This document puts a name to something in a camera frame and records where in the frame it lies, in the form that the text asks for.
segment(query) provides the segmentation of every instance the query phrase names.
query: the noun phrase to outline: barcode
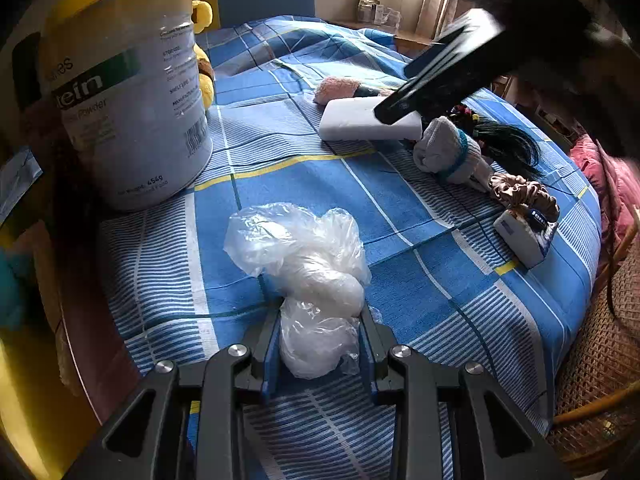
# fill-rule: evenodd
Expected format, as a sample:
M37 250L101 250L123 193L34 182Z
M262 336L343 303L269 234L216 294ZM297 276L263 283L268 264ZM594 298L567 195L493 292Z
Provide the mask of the barcode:
M202 144L204 136L207 135L206 117L202 116L191 128L184 133L184 140L187 143L189 156L193 155Z

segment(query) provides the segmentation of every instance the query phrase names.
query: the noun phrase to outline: green label stripe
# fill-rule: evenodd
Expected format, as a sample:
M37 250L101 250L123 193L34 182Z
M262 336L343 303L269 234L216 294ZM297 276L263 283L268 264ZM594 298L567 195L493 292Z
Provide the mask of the green label stripe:
M135 49L130 48L82 72L53 91L61 110L68 110L107 88L117 85L140 71Z

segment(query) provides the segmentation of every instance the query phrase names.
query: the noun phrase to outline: crumpled plastic bag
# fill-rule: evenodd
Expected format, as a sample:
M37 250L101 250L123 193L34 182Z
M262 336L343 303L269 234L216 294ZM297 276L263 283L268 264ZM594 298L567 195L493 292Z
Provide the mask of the crumpled plastic bag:
M296 376L313 379L346 357L356 372L358 320L371 273L354 218L344 209L321 217L290 203L231 215L224 249L251 276L276 277L286 294L280 355Z

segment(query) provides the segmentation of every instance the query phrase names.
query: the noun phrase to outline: pink towel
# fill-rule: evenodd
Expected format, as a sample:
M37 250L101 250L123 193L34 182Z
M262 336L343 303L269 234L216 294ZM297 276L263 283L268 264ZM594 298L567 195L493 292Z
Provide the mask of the pink towel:
M630 205L640 204L640 180L636 176L636 170L631 162L621 158L607 155L602 150L604 163L612 184L613 218L609 218L609 201L607 199L607 184L604 180L600 154L591 137L584 135L578 139L575 146L569 152L569 156L576 166L584 173L593 189L598 194L600 202L600 215L602 217L602 238L600 245L600 261L598 272L607 263L609 258L607 237L611 224L615 232L616 247L625 236L626 230L633 225L634 219L628 210Z

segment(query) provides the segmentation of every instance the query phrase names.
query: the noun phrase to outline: black hair extension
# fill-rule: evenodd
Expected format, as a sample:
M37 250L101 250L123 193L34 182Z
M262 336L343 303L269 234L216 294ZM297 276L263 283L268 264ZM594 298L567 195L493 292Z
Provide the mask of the black hair extension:
M542 173L536 169L540 149L526 132L484 118L467 106L454 106L449 119L469 137L482 141L482 154L495 160L508 173L536 180Z
M500 164L508 173L526 180L537 180L542 173L536 169L540 149L535 140L516 126L481 118L474 128L474 138L482 140L482 154Z

